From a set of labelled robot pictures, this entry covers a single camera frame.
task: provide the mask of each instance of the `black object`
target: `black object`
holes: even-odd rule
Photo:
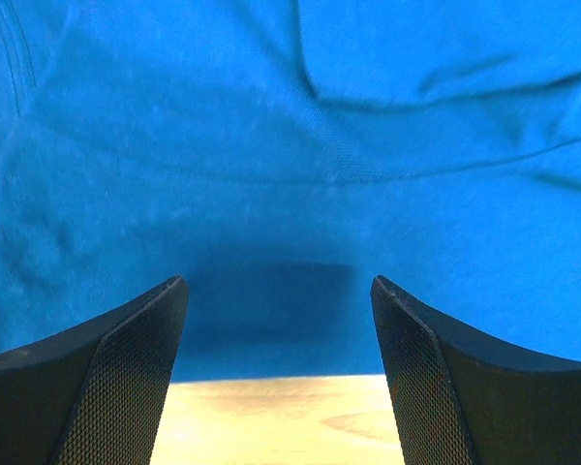
[[[179,277],[0,355],[0,464],[150,462],[187,311]]]
[[[407,465],[581,465],[581,362],[490,336],[382,276],[372,303]]]

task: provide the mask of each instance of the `blue garment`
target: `blue garment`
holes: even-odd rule
[[[0,0],[0,352],[173,274],[175,381],[381,372],[377,274],[581,359],[581,1]]]

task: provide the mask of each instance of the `blue cloth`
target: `blue cloth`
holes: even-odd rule
[[[581,1],[0,0],[0,352],[173,274],[175,381],[381,372],[377,274],[581,359]]]

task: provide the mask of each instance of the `light wood tabletop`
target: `light wood tabletop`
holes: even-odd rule
[[[170,385],[152,465],[403,465],[384,376]]]

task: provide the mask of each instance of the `wooden surface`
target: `wooden surface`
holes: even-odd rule
[[[171,385],[152,465],[402,465],[384,376]]]

